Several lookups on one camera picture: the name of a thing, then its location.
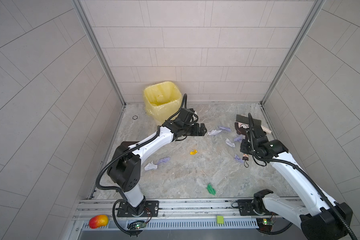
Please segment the brown hand brush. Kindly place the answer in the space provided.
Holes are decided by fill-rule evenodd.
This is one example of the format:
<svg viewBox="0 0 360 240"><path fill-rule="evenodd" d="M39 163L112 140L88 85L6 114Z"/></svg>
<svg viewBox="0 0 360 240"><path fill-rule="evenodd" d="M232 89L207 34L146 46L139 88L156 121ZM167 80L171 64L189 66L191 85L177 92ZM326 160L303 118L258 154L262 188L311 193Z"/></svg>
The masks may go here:
<svg viewBox="0 0 360 240"><path fill-rule="evenodd" d="M260 129L262 130L262 134L263 134L262 137L255 136L255 139L263 138L262 140L265 140L267 133L263 130L262 121L258 120L258 119L253 119L253 118L252 118L252 120L253 120L252 127L260 126ZM249 155L252 154L252 150L251 150L251 146L250 146L250 136L249 136L250 126L249 126L249 124L250 124L250 120L247 116L245 116L245 115L237 115L236 116L235 129L237 131L237 134L239 134L240 136L243 137L243 139L241 140L240 152L243 153L242 160L244 161L246 168L249 167L249 164L247 161L249 160ZM257 165L259 165L261 167L267 166L267 163L265 163L265 165L259 164L255 158L254 158L254 161Z"/></svg>

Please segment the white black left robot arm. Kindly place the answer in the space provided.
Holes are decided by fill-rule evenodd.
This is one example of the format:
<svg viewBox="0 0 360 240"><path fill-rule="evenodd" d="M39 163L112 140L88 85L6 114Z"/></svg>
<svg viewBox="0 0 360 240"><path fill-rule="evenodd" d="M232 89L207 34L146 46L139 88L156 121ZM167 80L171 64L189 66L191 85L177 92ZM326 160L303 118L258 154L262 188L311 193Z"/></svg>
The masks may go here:
<svg viewBox="0 0 360 240"><path fill-rule="evenodd" d="M183 141L188 136L202 137L207 133L205 124L198 123L196 111L187 108L187 99L187 94L184 94L180 108L157 126L155 133L140 142L129 146L123 143L117 147L111 161L96 178L96 188L120 193L134 216L141 215L145 208L146 197L139 187L141 166L145 160L167 144Z"/></svg>

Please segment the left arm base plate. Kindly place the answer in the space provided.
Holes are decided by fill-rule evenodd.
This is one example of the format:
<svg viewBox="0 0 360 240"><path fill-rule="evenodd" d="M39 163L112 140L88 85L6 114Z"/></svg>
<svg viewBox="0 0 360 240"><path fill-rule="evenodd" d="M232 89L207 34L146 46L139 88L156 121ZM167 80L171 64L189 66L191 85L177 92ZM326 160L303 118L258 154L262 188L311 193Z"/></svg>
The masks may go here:
<svg viewBox="0 0 360 240"><path fill-rule="evenodd" d="M138 206L133 207L128 202L122 202L118 206L117 217L157 217L159 211L159 201L143 200Z"/></svg>

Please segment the yellow-lined trash bin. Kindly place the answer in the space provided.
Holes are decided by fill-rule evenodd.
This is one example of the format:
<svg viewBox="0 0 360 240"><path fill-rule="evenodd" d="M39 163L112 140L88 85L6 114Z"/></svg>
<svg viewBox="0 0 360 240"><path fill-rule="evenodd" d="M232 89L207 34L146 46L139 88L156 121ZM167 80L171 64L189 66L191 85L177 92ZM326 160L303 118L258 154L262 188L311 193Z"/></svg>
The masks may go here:
<svg viewBox="0 0 360 240"><path fill-rule="evenodd" d="M162 82L146 87L143 99L147 114L160 126L178 111L183 95L173 82Z"/></svg>

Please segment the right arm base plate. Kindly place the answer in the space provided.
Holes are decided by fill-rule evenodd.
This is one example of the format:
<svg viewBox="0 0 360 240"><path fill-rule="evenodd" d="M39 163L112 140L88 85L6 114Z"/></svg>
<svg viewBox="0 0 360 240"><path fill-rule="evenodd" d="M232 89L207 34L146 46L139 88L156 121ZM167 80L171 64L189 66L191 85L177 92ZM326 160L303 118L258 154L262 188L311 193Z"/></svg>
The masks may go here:
<svg viewBox="0 0 360 240"><path fill-rule="evenodd" d="M266 210L264 204L259 200L237 200L231 207L238 209L240 216L271 216L271 212Z"/></svg>

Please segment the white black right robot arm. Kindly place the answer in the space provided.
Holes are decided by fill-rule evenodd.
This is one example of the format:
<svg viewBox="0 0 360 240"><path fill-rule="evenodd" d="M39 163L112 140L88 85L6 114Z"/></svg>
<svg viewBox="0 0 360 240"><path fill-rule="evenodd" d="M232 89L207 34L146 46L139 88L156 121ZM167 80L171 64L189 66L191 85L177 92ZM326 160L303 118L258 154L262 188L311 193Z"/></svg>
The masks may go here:
<svg viewBox="0 0 360 240"><path fill-rule="evenodd" d="M265 189L254 194L252 209L257 215L274 213L300 228L308 240L357 239L351 229L353 211L347 203L338 203L299 166L288 148L279 140L269 141L260 120L237 115L235 129L243 135L240 151L243 159L251 155L260 167L271 165L292 186L304 206L289 202Z"/></svg>

